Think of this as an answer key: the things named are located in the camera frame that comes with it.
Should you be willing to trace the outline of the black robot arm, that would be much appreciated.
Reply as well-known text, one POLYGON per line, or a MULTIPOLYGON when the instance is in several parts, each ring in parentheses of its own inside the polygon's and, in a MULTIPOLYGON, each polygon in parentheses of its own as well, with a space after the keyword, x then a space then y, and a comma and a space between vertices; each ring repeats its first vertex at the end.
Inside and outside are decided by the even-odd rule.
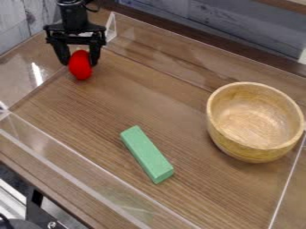
POLYGON ((88 12, 98 9, 85 6, 85 0, 56 0, 61 21, 42 27, 46 43, 50 44, 58 61, 66 65, 70 59, 69 45, 86 45, 89 63, 96 66, 100 49, 107 44, 107 28, 88 20, 88 12))

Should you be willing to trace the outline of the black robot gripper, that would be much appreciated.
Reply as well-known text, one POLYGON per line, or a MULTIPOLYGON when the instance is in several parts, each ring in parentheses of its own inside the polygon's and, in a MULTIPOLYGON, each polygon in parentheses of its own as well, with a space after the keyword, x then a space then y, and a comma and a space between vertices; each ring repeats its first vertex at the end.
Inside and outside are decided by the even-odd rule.
POLYGON ((61 23, 45 25, 42 27, 46 33, 46 42, 54 43, 53 50, 58 61, 66 65, 70 58, 69 47, 66 45, 89 45, 89 62, 96 66, 100 57, 100 45, 107 44, 104 26, 86 23, 78 30, 68 30, 61 23))

